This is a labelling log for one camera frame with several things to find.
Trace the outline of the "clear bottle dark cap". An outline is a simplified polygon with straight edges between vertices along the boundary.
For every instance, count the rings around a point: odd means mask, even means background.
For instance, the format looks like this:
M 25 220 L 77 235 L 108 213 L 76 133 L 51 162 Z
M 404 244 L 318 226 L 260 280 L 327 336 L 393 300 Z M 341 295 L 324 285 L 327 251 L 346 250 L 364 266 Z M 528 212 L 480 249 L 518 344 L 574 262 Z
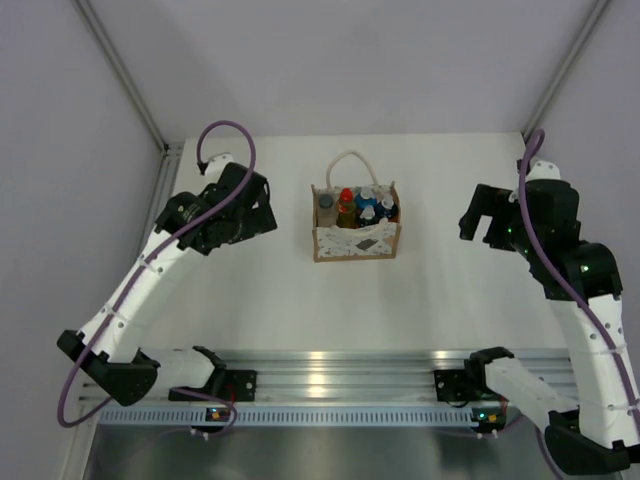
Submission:
M 334 197 L 328 193 L 322 193 L 317 197 L 316 220 L 319 228 L 330 228 L 337 222 L 337 209 Z

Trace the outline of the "yellow bottle red cap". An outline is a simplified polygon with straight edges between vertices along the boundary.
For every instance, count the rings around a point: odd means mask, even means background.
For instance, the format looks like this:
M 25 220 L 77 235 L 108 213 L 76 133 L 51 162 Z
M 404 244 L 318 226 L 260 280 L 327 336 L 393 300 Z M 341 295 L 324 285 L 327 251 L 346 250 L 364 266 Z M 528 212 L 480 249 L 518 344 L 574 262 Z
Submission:
M 356 204 L 353 191 L 350 188 L 344 188 L 337 201 L 337 226 L 345 229 L 356 229 Z

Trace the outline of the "burlap canvas tote bag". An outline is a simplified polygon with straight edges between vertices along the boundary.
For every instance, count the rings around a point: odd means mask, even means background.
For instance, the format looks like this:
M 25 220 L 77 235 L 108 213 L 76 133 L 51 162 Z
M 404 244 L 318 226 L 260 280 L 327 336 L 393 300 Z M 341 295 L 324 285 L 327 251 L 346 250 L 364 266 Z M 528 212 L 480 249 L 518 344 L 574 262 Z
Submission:
M 366 168 L 365 184 L 339 186 L 332 181 L 338 163 L 354 157 Z M 382 260 L 396 257 L 401 235 L 401 206 L 396 185 L 381 183 L 369 161 L 356 150 L 336 156 L 325 185 L 312 186 L 313 260 Z

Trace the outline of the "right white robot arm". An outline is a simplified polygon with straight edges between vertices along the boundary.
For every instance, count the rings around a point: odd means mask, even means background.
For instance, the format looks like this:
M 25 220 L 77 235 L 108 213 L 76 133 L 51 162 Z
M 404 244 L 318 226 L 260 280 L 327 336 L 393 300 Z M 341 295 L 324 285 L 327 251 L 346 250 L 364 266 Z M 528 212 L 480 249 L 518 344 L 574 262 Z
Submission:
M 564 337 L 577 397 L 557 393 L 504 347 L 472 353 L 465 384 L 478 397 L 498 395 L 537 428 L 565 475 L 606 475 L 639 461 L 639 389 L 622 326 L 622 283 L 611 250 L 581 239 L 579 194 L 558 168 L 538 160 L 514 190 L 479 184 L 459 221 L 472 240 L 516 252 L 543 289 Z

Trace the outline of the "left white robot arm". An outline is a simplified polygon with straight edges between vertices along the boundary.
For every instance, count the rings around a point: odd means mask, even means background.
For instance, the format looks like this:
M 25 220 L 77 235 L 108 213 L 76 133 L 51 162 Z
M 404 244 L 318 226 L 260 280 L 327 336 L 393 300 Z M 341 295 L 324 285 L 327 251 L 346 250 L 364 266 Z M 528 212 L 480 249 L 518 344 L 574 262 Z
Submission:
M 146 246 L 118 289 L 80 330 L 64 331 L 58 348 L 115 402 L 130 406 L 149 392 L 187 388 L 207 400 L 226 386 L 225 364 L 210 350 L 147 350 L 146 331 L 184 278 L 212 250 L 275 230 L 266 177 L 227 161 L 200 194 L 170 198 Z

